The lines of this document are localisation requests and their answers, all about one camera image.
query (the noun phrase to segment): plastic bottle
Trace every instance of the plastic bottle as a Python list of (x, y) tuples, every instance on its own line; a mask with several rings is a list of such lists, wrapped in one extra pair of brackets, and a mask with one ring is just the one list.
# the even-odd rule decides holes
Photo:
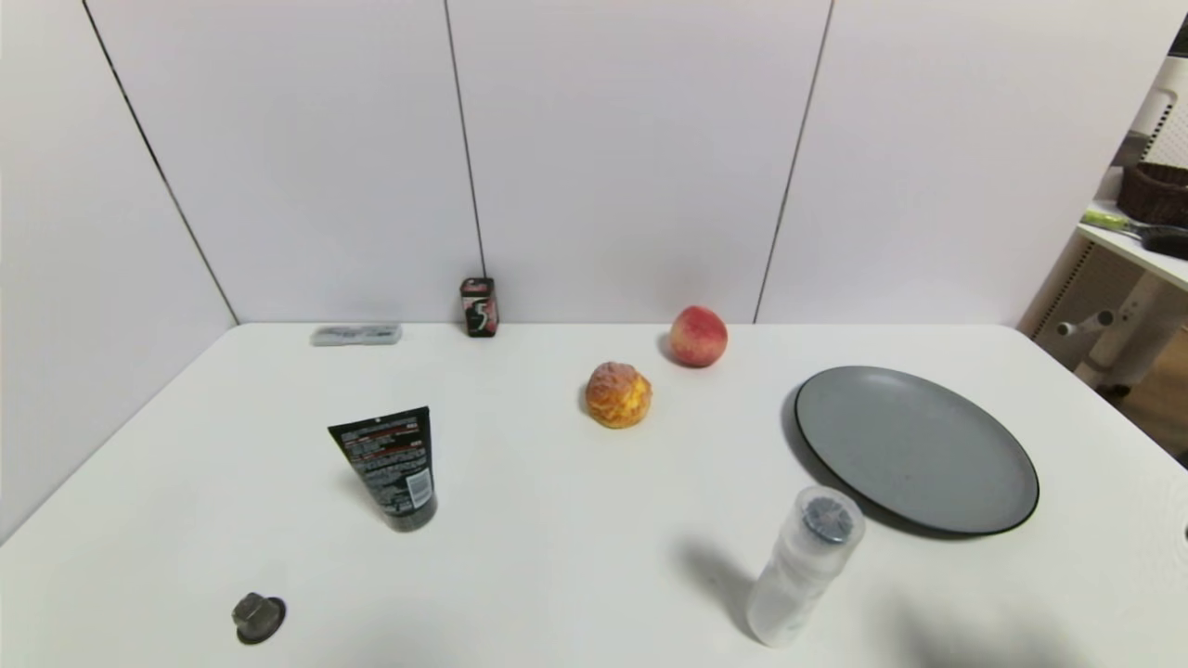
[(846, 494), (829, 487), (801, 491), (751, 590), (746, 618), (756, 637), (770, 647), (790, 643), (865, 532), (862, 511)]

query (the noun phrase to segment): brown basket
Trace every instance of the brown basket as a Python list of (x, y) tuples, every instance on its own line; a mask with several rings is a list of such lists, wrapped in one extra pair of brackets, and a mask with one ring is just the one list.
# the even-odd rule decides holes
[(1155, 163), (1126, 168), (1118, 208), (1139, 222), (1188, 227), (1188, 169)]

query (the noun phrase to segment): white shelf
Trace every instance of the white shelf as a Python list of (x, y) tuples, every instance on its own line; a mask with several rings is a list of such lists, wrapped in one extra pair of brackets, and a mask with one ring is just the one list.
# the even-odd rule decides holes
[[(1118, 207), (1113, 202), (1095, 201), (1088, 206), (1088, 210), (1112, 215), (1126, 215), (1118, 210)], [(1089, 241), (1110, 248), (1143, 269), (1156, 273), (1181, 290), (1188, 290), (1188, 261), (1146, 251), (1137, 239), (1125, 234), (1083, 223), (1078, 223), (1076, 229), (1081, 237), (1085, 237)]]

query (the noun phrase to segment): wooden floor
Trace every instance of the wooden floor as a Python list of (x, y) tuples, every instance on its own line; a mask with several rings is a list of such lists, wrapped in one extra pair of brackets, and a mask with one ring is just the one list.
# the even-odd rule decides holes
[(1181, 330), (1118, 410), (1188, 467), (1188, 332)]

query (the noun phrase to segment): plate rim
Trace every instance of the plate rim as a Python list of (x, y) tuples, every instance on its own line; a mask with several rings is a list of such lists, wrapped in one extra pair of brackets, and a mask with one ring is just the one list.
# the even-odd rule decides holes
[[(986, 417), (988, 417), (992, 421), (994, 421), (994, 423), (998, 424), (999, 427), (1001, 427), (1003, 431), (1005, 431), (1006, 435), (1010, 436), (1011, 441), (1016, 445), (1016, 447), (1018, 447), (1019, 452), (1023, 453), (1023, 459), (1024, 459), (1024, 461), (1028, 462), (1028, 467), (1031, 470), (1031, 477), (1035, 478), (1035, 481), (1036, 481), (1036, 498), (1031, 503), (1031, 508), (1028, 509), (1026, 515), (1024, 515), (1023, 518), (1020, 518), (1015, 524), (1011, 524), (1010, 527), (1005, 527), (1003, 529), (996, 529), (993, 531), (968, 531), (968, 530), (961, 530), (961, 529), (950, 529), (950, 528), (946, 528), (946, 527), (937, 527), (935, 524), (929, 524), (927, 522), (921, 522), (920, 519), (915, 519), (912, 517), (908, 517), (906, 515), (903, 515), (902, 512), (898, 512), (896, 510), (892, 510), (892, 509), (883, 505), (881, 503), (879, 503), (879, 502), (874, 500), (873, 498), (871, 498), (864, 491), (861, 491), (858, 487), (855, 487), (849, 480), (846, 480), (846, 478), (843, 478), (840, 473), (838, 473), (836, 471), (834, 471), (834, 468), (832, 466), (829, 466), (829, 462), (826, 461), (826, 459), (823, 456), (821, 456), (821, 453), (817, 452), (817, 448), (813, 445), (813, 441), (809, 440), (808, 434), (804, 433), (804, 426), (801, 424), (801, 397), (802, 397), (802, 395), (804, 392), (804, 387), (808, 386), (808, 384), (811, 383), (819, 376), (829, 373), (832, 371), (840, 371), (840, 370), (843, 370), (843, 368), (873, 368), (873, 370), (878, 370), (878, 371), (890, 371), (890, 372), (899, 374), (899, 376), (906, 376), (906, 377), (912, 378), (915, 380), (923, 382), (923, 383), (925, 383), (928, 385), (933, 385), (935, 387), (940, 387), (941, 390), (943, 390), (943, 391), (946, 391), (946, 392), (948, 392), (950, 395), (956, 396), (962, 402), (969, 404), (975, 410), (981, 411), (982, 414), (986, 415)], [(1003, 424), (1003, 422), (1000, 420), (998, 420), (997, 417), (994, 417), (993, 415), (991, 415), (988, 410), (986, 410), (986, 409), (981, 408), (980, 405), (975, 404), (973, 401), (971, 401), (968, 397), (961, 395), (960, 392), (950, 390), (950, 389), (946, 387), (944, 385), (941, 385), (940, 383), (934, 383), (934, 382), (929, 380), (928, 378), (923, 378), (923, 377), (916, 376), (914, 373), (908, 373), (906, 371), (899, 371), (897, 368), (891, 368), (891, 367), (886, 367), (886, 366), (872, 366), (872, 365), (865, 365), (865, 364), (849, 364), (849, 365), (842, 365), (842, 366), (832, 366), (829, 368), (821, 370), (821, 371), (814, 373), (813, 376), (808, 377), (803, 383), (801, 383), (801, 386), (796, 389), (796, 398), (792, 401), (792, 422), (796, 423), (796, 431), (800, 434), (801, 440), (803, 440), (804, 445), (808, 446), (809, 450), (813, 452), (813, 456), (815, 456), (817, 459), (817, 461), (820, 461), (821, 465), (824, 466), (826, 471), (828, 471), (830, 474), (833, 474), (838, 480), (841, 480), (842, 483), (845, 483), (847, 487), (849, 487), (851, 490), (853, 490), (859, 497), (861, 497), (867, 503), (874, 505), (876, 508), (878, 508), (878, 509), (880, 509), (883, 511), (890, 512), (891, 515), (893, 515), (896, 517), (899, 517), (899, 518), (902, 518), (902, 519), (904, 519), (906, 522), (910, 522), (911, 524), (915, 524), (917, 527), (923, 527), (924, 529), (929, 529), (929, 530), (933, 530), (933, 531), (940, 531), (940, 532), (944, 532), (944, 534), (950, 534), (950, 535), (955, 535), (955, 536), (996, 536), (998, 534), (1005, 534), (1005, 532), (1007, 532), (1007, 531), (1010, 531), (1012, 529), (1017, 529), (1018, 527), (1023, 525), (1023, 523), (1025, 523), (1028, 519), (1031, 519), (1031, 516), (1035, 515), (1036, 509), (1040, 506), (1040, 496), (1043, 493), (1042, 485), (1040, 483), (1040, 472), (1036, 471), (1036, 465), (1035, 465), (1034, 461), (1031, 461), (1031, 455), (1028, 453), (1026, 448), (1023, 447), (1023, 443), (1019, 442), (1018, 437), (1016, 437), (1015, 434), (1010, 429), (1007, 429), (1006, 426)]]

